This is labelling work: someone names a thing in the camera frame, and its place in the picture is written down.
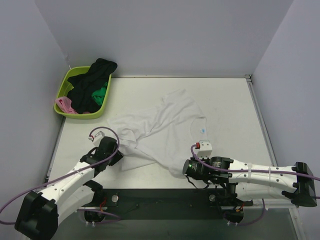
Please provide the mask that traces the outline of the white t shirt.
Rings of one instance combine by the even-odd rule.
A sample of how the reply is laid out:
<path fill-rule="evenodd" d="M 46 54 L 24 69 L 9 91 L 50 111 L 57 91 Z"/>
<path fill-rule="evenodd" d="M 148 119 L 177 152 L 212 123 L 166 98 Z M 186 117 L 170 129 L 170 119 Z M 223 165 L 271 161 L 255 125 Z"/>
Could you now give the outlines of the white t shirt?
<path fill-rule="evenodd" d="M 184 89 L 163 96 L 151 108 L 107 121 L 120 139 L 123 171 L 158 163 L 175 177 L 183 175 L 190 147 L 208 138 L 206 123 L 201 108 Z"/>

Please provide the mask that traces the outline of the lime green plastic basket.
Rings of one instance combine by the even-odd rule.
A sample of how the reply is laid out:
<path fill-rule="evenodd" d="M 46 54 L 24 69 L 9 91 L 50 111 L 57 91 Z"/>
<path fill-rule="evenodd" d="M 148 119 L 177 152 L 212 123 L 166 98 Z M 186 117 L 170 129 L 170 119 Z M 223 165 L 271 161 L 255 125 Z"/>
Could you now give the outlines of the lime green plastic basket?
<path fill-rule="evenodd" d="M 60 84 L 59 90 L 57 91 L 56 97 L 57 98 L 66 97 L 68 92 L 74 88 L 72 86 L 72 84 L 68 82 L 68 79 L 73 76 L 87 73 L 89 68 L 90 68 L 90 66 L 77 66 L 77 67 L 71 68 L 64 76 L 64 79 L 62 80 L 62 82 Z M 100 109 L 94 113 L 84 113 L 84 114 L 65 113 L 60 109 L 60 107 L 56 103 L 54 103 L 53 109 L 57 114 L 62 115 L 66 118 L 70 118 L 70 119 L 76 119 L 76 120 L 98 119 L 103 115 L 103 113 L 105 111 L 111 83 L 112 83 L 112 75 L 109 76 L 108 85 L 106 87 L 106 93 L 105 93 L 102 105 L 101 105 Z"/>

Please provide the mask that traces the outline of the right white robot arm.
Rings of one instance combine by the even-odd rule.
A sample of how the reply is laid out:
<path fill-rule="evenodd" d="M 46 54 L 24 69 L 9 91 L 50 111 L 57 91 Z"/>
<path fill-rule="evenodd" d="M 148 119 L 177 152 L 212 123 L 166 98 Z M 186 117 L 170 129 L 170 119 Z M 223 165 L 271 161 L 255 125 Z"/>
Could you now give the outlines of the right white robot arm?
<path fill-rule="evenodd" d="M 284 199 L 299 207 L 316 207 L 314 175 L 304 162 L 293 166 L 263 166 L 228 157 L 186 160 L 184 175 L 206 184 L 225 186 L 228 195 L 242 202 Z"/>

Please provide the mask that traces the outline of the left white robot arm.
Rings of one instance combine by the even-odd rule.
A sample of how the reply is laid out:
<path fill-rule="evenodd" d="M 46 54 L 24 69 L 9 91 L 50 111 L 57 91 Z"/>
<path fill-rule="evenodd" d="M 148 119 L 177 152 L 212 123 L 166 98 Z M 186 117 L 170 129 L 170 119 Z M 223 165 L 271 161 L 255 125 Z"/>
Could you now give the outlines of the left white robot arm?
<path fill-rule="evenodd" d="M 40 192 L 30 191 L 23 199 L 15 230 L 32 240 L 50 240 L 60 223 L 77 209 L 96 206 L 105 200 L 101 184 L 94 178 L 123 158 L 118 142 L 104 136 L 81 157 L 67 174 Z"/>

